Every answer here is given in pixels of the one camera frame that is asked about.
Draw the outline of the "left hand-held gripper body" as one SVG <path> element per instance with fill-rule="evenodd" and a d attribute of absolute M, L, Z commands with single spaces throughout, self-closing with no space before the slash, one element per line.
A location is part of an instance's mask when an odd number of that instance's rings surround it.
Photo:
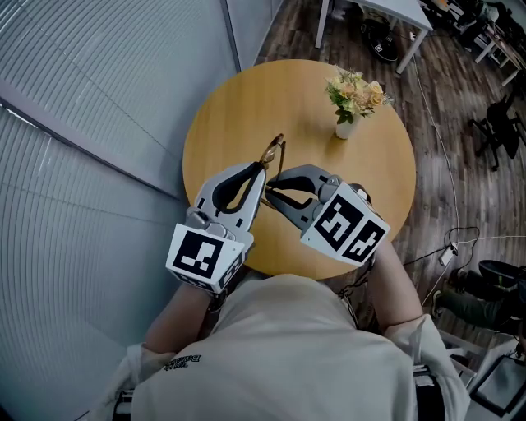
<path fill-rule="evenodd" d="M 208 215 L 189 208 L 185 222 L 173 232 L 166 269 L 186 284 L 223 292 L 254 244 L 253 220 L 252 213 Z"/>

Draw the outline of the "brown eyeglasses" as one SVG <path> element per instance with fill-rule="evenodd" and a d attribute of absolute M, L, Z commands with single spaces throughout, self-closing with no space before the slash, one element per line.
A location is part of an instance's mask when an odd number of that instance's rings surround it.
<path fill-rule="evenodd" d="M 258 161 L 258 164 L 261 166 L 261 169 L 263 170 L 264 173 L 268 170 L 270 163 L 274 160 L 276 151 L 279 150 L 279 168 L 276 174 L 276 178 L 279 178 L 283 170 L 285 149 L 286 149 L 286 141 L 284 140 L 284 134 L 280 133 L 270 142 L 268 147 L 263 152 L 260 160 Z M 261 172 L 261 169 L 259 169 L 256 172 L 256 177 L 258 177 L 258 174 Z M 272 210 L 275 209 L 275 207 L 264 198 L 264 189 L 265 188 L 263 187 L 260 191 L 260 196 L 256 204 L 256 211 L 259 210 L 259 207 L 261 204 L 269 207 Z"/>

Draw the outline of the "person's left forearm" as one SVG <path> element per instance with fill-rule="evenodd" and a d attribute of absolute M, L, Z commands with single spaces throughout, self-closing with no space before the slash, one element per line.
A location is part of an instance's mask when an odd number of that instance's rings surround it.
<path fill-rule="evenodd" d="M 182 284 L 148 329 L 144 346 L 157 354 L 179 353 L 197 341 L 213 296 Z"/>

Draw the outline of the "person's right forearm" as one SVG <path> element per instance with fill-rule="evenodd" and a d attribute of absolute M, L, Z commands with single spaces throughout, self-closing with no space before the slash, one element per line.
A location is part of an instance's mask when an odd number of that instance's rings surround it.
<path fill-rule="evenodd" d="M 417 290 L 388 240 L 376 249 L 368 290 L 379 327 L 411 322 L 423 315 Z"/>

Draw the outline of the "white vase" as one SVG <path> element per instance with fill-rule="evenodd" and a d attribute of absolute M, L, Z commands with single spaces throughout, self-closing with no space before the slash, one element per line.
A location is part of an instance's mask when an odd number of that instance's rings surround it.
<path fill-rule="evenodd" d="M 342 140 L 349 139 L 357 130 L 359 123 L 363 120 L 363 117 L 357 115 L 353 118 L 353 121 L 345 121 L 343 123 L 337 123 L 335 128 L 335 135 Z"/>

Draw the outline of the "white power strip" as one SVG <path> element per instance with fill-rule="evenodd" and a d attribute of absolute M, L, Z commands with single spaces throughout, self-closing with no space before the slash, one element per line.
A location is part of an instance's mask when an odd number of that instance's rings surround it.
<path fill-rule="evenodd" d="M 453 257 L 458 255 L 458 244 L 456 242 L 452 242 L 449 245 L 447 245 L 442 252 L 442 254 L 439 257 L 439 263 L 442 266 L 448 266 L 453 259 Z"/>

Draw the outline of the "person's white t-shirt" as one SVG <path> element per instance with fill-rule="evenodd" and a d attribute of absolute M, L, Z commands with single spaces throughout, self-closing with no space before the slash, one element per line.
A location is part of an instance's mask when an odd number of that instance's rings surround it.
<path fill-rule="evenodd" d="M 91 421 L 464 421 L 470 399 L 427 315 L 359 330 L 329 288 L 253 280 L 176 354 L 127 349 Z"/>

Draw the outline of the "white slatted window blinds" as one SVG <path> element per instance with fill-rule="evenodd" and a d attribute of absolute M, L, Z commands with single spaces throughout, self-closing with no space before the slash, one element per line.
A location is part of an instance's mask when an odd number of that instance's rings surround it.
<path fill-rule="evenodd" d="M 0 0 L 0 419 L 74 421 L 177 284 L 182 149 L 243 0 Z"/>

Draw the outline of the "black round robot vacuum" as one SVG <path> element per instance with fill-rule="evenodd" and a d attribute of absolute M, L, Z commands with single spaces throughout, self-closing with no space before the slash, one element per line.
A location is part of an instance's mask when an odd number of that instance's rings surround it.
<path fill-rule="evenodd" d="M 361 34 L 362 41 L 377 59 L 385 63 L 398 61 L 398 49 L 386 22 L 365 19 L 361 25 Z"/>

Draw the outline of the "black chair seat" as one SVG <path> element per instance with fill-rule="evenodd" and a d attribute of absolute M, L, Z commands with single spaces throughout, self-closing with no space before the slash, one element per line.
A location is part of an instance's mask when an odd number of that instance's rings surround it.
<path fill-rule="evenodd" d="M 482 260 L 478 263 L 478 269 L 485 280 L 498 287 L 508 289 L 517 285 L 517 266 L 501 261 Z"/>

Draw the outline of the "white chair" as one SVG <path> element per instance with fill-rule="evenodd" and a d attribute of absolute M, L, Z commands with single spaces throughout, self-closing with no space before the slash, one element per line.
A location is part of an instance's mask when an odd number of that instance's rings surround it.
<path fill-rule="evenodd" d="M 443 330 L 439 334 L 460 379 L 469 388 L 484 368 L 489 350 Z"/>

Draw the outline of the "black office chair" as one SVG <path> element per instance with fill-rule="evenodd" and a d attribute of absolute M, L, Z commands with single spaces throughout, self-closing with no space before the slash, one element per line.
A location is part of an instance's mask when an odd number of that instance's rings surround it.
<path fill-rule="evenodd" d="M 504 147 L 510 159 L 516 156 L 520 142 L 526 146 L 526 138 L 519 129 L 521 127 L 526 132 L 526 125 L 517 113 L 514 118 L 508 115 L 515 96 L 516 94 L 512 92 L 510 95 L 505 95 L 501 101 L 492 103 L 487 108 L 486 117 L 483 120 L 468 120 L 468 126 L 476 127 L 485 137 L 485 141 L 475 150 L 475 155 L 479 157 L 487 148 L 490 148 L 495 162 L 491 167 L 493 172 L 499 169 L 497 151 L 501 146 Z"/>

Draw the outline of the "white rectangular table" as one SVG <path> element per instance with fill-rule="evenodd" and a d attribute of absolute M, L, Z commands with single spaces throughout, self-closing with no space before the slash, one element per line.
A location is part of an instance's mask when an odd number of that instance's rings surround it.
<path fill-rule="evenodd" d="M 418 0 L 344 0 L 358 4 L 360 7 L 371 8 L 375 12 L 383 12 L 396 21 L 402 21 L 419 29 L 415 40 L 411 43 L 409 50 L 401 59 L 396 68 L 396 73 L 401 75 L 405 68 L 418 51 L 423 40 L 430 31 L 433 31 L 430 21 L 427 19 Z"/>

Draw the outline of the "black flat screen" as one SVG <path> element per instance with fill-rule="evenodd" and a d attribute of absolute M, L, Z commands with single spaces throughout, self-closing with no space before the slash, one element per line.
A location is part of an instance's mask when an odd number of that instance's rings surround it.
<path fill-rule="evenodd" d="M 499 417 L 510 413 L 526 392 L 526 363 L 500 356 L 470 396 L 472 400 Z"/>

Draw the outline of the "wooden desk with white legs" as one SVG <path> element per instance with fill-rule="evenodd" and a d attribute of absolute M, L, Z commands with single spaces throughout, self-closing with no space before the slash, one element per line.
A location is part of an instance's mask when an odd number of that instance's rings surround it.
<path fill-rule="evenodd" d="M 501 82 L 501 86 L 505 87 L 510 84 L 521 71 L 526 71 L 526 61 L 519 55 L 515 48 L 505 42 L 503 36 L 499 34 L 497 29 L 488 26 L 483 31 L 483 34 L 489 39 L 489 42 L 474 59 L 474 62 L 479 64 L 484 58 L 489 58 L 496 49 L 503 53 L 505 59 L 502 62 L 498 62 L 499 68 L 502 69 L 508 62 L 511 62 L 514 66 L 514 70 Z"/>

